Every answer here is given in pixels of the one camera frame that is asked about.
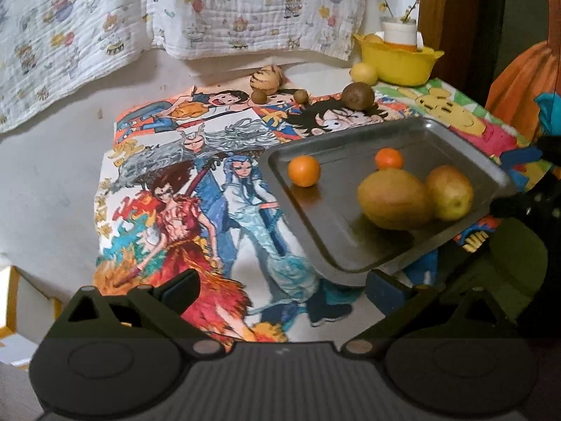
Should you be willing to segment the small orange tangerine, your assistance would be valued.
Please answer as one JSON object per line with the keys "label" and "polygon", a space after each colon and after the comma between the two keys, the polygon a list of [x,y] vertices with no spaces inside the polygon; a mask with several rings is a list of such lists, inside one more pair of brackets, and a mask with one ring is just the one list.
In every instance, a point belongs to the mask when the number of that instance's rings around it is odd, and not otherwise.
{"label": "small orange tangerine", "polygon": [[401,169],[404,165],[404,159],[400,152],[391,147],[379,149],[374,156],[374,162],[379,170],[390,168]]}
{"label": "small orange tangerine", "polygon": [[322,168],[314,157],[301,155],[289,162],[287,173],[294,185],[311,187],[320,179]]}

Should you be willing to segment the large brown kiwi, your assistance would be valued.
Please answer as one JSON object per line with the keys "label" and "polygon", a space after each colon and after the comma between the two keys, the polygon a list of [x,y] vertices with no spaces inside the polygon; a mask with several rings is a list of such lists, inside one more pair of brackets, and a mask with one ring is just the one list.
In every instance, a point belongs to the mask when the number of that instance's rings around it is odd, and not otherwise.
{"label": "large brown kiwi", "polygon": [[374,104],[374,90],[366,83],[355,82],[342,90],[340,100],[351,110],[366,110]]}

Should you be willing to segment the yellow lemon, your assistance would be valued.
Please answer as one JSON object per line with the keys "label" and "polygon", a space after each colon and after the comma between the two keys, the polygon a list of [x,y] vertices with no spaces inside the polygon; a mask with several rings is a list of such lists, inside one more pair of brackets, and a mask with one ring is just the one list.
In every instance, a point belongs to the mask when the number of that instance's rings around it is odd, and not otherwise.
{"label": "yellow lemon", "polygon": [[364,62],[354,64],[349,74],[354,83],[364,83],[371,87],[378,82],[377,69]]}

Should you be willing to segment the small brown kiwi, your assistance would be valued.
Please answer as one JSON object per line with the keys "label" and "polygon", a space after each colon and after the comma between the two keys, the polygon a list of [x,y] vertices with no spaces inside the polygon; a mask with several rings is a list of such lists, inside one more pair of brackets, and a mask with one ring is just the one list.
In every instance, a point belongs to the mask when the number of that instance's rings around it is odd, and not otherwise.
{"label": "small brown kiwi", "polygon": [[255,105],[265,105],[268,102],[267,94],[261,89],[254,89],[251,93],[251,102]]}
{"label": "small brown kiwi", "polygon": [[298,89],[294,94],[293,94],[293,101],[294,103],[296,103],[299,107],[306,107],[309,105],[309,94],[306,90],[304,89]]}

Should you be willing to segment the striped pepino melon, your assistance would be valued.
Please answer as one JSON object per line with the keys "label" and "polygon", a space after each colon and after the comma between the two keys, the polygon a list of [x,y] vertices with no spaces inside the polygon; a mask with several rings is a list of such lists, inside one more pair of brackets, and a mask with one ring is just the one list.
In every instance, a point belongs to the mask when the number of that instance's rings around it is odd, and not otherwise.
{"label": "striped pepino melon", "polygon": [[262,68],[255,71],[250,77],[252,90],[261,89],[267,96],[276,93],[279,89],[278,78],[274,73],[264,71]]}
{"label": "striped pepino melon", "polygon": [[263,67],[262,69],[264,71],[274,73],[277,76],[278,82],[279,82],[279,87],[281,87],[286,82],[284,72],[283,72],[283,70],[280,66],[272,64],[272,65],[267,65],[267,66]]}

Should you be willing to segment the yellow green pear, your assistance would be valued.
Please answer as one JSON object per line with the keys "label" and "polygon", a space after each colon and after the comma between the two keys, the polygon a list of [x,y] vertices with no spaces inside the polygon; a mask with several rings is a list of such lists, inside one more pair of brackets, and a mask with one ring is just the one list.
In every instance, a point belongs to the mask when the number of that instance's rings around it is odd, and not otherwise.
{"label": "yellow green pear", "polygon": [[441,221],[459,221],[471,210],[474,188],[469,179],[451,165],[433,169],[425,180],[434,204],[434,215]]}

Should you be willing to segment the orange dress painting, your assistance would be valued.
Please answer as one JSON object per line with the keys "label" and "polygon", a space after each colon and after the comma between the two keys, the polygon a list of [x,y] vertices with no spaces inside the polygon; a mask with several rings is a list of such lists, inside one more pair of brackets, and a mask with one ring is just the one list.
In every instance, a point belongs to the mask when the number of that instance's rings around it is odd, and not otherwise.
{"label": "orange dress painting", "polygon": [[560,0],[548,0],[548,37],[517,56],[491,85],[486,108],[531,141],[560,133]]}

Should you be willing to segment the large green yellow mango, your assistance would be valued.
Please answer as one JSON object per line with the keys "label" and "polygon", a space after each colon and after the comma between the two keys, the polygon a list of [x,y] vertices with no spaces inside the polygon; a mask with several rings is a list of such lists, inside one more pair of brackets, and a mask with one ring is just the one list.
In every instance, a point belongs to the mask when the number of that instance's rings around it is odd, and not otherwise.
{"label": "large green yellow mango", "polygon": [[363,215],[382,229],[416,230],[434,217],[428,188],[405,170],[390,168],[370,174],[358,185],[357,195]]}

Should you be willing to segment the yellow plastic bowl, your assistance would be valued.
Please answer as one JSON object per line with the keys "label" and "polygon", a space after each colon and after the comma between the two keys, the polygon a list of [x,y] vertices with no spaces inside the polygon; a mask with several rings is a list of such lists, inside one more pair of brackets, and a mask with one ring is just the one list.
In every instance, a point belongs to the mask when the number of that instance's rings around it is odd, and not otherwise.
{"label": "yellow plastic bowl", "polygon": [[360,47],[361,61],[377,71],[379,80],[392,85],[418,87],[426,84],[434,65],[444,55],[444,51],[428,47],[406,51],[384,42],[367,41],[365,35],[355,33],[354,37]]}

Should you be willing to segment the grey metal baking tray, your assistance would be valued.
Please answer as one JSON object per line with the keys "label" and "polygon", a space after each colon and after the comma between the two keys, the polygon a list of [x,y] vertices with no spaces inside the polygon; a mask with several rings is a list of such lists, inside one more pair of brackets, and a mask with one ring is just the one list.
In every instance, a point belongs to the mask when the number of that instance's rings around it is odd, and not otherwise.
{"label": "grey metal baking tray", "polygon": [[[464,175],[472,188],[457,219],[437,217],[426,185],[440,167]],[[346,286],[364,285],[373,269],[398,272],[515,191],[499,165],[428,118],[284,143],[261,155],[259,170],[313,267]]]}

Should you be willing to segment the white and orange cup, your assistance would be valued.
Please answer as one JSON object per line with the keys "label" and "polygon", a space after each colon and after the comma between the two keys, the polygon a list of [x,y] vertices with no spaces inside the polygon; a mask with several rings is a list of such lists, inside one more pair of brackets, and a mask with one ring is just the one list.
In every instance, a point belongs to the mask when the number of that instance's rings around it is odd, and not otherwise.
{"label": "white and orange cup", "polygon": [[405,49],[405,51],[418,49],[418,27],[417,21],[414,19],[403,22],[397,18],[385,18],[381,25],[383,40],[386,44],[394,48]]}

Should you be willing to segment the colourful anime drawings mat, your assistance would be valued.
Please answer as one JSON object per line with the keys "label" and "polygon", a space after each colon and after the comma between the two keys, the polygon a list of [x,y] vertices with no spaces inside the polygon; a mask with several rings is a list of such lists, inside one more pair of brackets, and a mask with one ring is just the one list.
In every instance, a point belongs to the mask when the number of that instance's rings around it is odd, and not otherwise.
{"label": "colourful anime drawings mat", "polygon": [[225,346],[354,335],[379,312],[361,289],[315,270],[262,178],[259,157],[306,137],[427,117],[433,97],[476,124],[463,138],[491,159],[526,146],[514,127],[440,81],[379,87],[364,111],[335,95],[301,105],[289,85],[257,103],[237,82],[128,110],[116,120],[95,198],[94,285],[121,295],[194,269],[203,297],[187,321]]}

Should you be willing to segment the white cartoon print blanket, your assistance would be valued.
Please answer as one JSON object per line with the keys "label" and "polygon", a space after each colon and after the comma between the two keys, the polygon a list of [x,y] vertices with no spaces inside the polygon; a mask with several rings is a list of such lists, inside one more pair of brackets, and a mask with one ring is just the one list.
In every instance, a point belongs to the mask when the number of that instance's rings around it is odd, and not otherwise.
{"label": "white cartoon print blanket", "polygon": [[346,60],[365,0],[1,0],[1,130],[160,48]]}

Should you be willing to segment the wooden door frame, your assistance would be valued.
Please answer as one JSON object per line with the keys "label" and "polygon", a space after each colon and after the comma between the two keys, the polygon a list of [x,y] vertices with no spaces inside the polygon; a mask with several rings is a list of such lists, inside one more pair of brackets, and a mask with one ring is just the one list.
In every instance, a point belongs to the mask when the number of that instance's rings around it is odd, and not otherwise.
{"label": "wooden door frame", "polygon": [[420,0],[418,29],[443,51],[432,76],[486,103],[493,81],[506,0]]}

